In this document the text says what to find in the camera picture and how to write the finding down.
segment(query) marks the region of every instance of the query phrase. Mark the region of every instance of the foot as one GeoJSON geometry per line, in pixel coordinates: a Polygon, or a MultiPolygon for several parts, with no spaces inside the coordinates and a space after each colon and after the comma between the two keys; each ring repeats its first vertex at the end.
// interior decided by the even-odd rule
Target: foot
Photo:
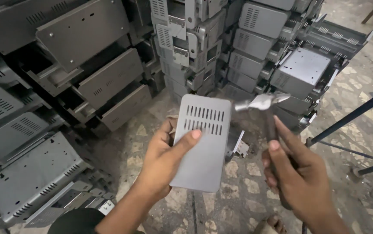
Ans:
{"type": "Polygon", "coordinates": [[[283,225],[283,222],[277,215],[271,215],[267,219],[267,224],[271,226],[278,234],[287,234],[288,232],[283,225]]]}

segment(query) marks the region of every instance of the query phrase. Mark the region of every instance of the hammer head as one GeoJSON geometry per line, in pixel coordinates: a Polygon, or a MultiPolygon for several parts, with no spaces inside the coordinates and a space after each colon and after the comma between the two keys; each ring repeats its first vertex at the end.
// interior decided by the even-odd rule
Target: hammer head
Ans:
{"type": "Polygon", "coordinates": [[[282,102],[290,98],[290,94],[267,94],[263,93],[257,95],[253,100],[246,100],[238,102],[234,105],[236,111],[243,111],[249,108],[256,108],[259,110],[267,110],[272,104],[282,102]]]}

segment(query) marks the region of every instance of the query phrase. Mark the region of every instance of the left hand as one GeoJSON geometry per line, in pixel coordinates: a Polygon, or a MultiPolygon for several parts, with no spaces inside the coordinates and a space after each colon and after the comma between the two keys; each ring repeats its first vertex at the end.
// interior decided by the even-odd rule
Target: left hand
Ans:
{"type": "Polygon", "coordinates": [[[170,142],[173,142],[174,133],[169,133],[176,128],[177,122],[178,119],[167,118],[152,137],[142,171],[133,185],[152,195],[156,202],[169,194],[172,189],[169,183],[175,177],[182,157],[198,143],[201,137],[200,130],[193,130],[171,147],[170,142]]]}

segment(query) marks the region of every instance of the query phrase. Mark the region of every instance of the hammer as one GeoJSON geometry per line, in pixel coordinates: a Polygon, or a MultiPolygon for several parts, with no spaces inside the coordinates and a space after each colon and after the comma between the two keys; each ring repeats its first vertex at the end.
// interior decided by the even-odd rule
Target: hammer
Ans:
{"type": "MultiPolygon", "coordinates": [[[[270,142],[271,140],[277,140],[279,141],[279,136],[277,134],[275,119],[273,118],[273,110],[271,106],[273,104],[282,102],[286,99],[290,98],[290,94],[260,94],[256,96],[253,100],[246,100],[242,102],[238,102],[234,105],[234,108],[236,111],[243,111],[248,110],[251,108],[256,108],[262,111],[262,114],[265,118],[265,125],[266,125],[266,139],[267,142],[270,142]]],[[[289,160],[292,164],[292,166],[297,169],[298,164],[295,162],[295,160],[291,157],[289,157],[289,160]]],[[[273,174],[277,177],[276,168],[273,163],[270,163],[270,169],[272,170],[273,174]]],[[[277,182],[277,188],[279,189],[279,197],[280,202],[282,206],[287,210],[292,210],[292,207],[289,205],[289,203],[286,201],[285,197],[283,196],[283,193],[279,186],[279,181],[277,182]]]]}

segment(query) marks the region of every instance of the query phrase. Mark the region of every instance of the dirty floor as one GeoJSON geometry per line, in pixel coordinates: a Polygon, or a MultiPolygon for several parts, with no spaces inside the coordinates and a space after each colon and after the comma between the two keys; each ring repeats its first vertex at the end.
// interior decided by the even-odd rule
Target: dirty floor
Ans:
{"type": "MultiPolygon", "coordinates": [[[[328,13],[326,19],[331,22],[368,33],[373,29],[373,17],[366,25],[361,21],[372,8],[373,0],[327,0],[322,13],[328,13]]],[[[302,132],[302,139],[319,134],[371,97],[373,39],[336,77],[323,98],[318,117],[302,132]]],[[[167,116],[176,116],[178,110],[164,90],[147,109],[97,142],[99,166],[116,179],[117,201],[140,172],[153,133],[167,116]]],[[[302,222],[280,206],[279,197],[264,182],[261,152],[266,144],[258,114],[235,115],[232,124],[246,131],[243,139],[250,144],[249,155],[245,159],[233,158],[225,165],[221,189],[217,193],[174,188],[149,212],[143,223],[148,234],[252,233],[259,221],[273,213],[281,216],[288,233],[301,233],[302,222]]],[[[373,109],[324,141],[373,155],[373,109]]],[[[312,146],[312,150],[326,162],[335,206],[351,232],[373,233],[373,173],[357,184],[346,177],[350,166],[373,166],[373,160],[321,144],[312,146]]],[[[44,230],[17,227],[12,229],[12,234],[45,233],[44,230]]]]}

